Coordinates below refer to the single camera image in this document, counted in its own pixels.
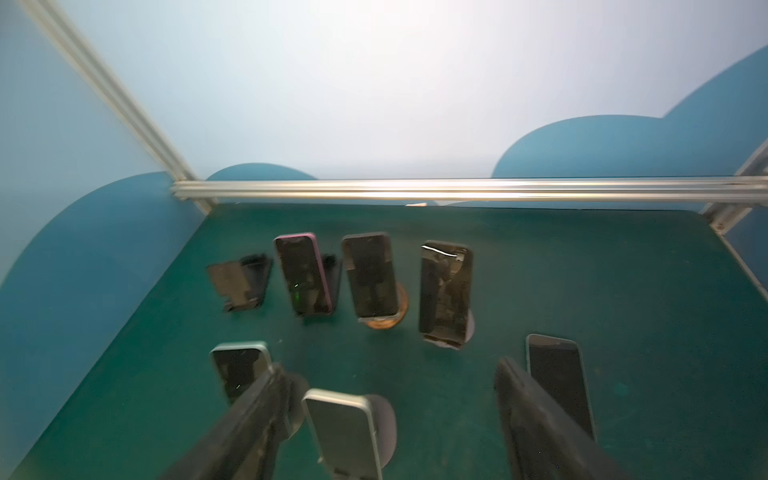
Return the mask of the black folding phone stand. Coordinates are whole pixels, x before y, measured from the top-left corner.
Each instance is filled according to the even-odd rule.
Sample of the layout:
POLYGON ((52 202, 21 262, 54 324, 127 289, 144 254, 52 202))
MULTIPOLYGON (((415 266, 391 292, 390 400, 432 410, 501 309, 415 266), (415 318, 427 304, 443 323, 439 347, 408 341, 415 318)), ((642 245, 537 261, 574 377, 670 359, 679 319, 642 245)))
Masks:
POLYGON ((254 254, 236 261, 208 265, 206 273, 217 294, 224 299, 224 312, 261 307, 265 301, 273 260, 254 254))

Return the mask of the white-edged phone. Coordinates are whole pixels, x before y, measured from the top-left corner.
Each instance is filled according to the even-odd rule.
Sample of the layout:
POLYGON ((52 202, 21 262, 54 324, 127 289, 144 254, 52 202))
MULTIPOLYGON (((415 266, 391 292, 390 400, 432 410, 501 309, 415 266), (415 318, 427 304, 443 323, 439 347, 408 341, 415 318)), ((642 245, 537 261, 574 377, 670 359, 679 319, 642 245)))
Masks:
POLYGON ((311 388, 302 405, 333 479, 382 479, 374 407, 368 397, 311 388))

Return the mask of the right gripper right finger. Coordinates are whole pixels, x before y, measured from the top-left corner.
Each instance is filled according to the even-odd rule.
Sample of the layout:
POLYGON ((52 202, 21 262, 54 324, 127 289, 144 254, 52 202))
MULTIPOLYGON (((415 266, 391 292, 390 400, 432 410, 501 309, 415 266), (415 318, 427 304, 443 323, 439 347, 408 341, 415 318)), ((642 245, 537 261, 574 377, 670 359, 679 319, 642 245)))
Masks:
POLYGON ((514 479, 630 477, 513 359, 499 360, 494 390, 514 479))

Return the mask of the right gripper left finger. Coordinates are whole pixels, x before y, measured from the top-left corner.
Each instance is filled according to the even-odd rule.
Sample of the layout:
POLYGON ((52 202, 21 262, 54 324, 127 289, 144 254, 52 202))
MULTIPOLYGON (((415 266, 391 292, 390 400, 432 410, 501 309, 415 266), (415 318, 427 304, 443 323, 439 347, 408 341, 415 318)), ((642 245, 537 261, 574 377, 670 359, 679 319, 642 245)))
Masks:
POLYGON ((271 479, 288 438, 292 381, 275 363, 161 479, 271 479))

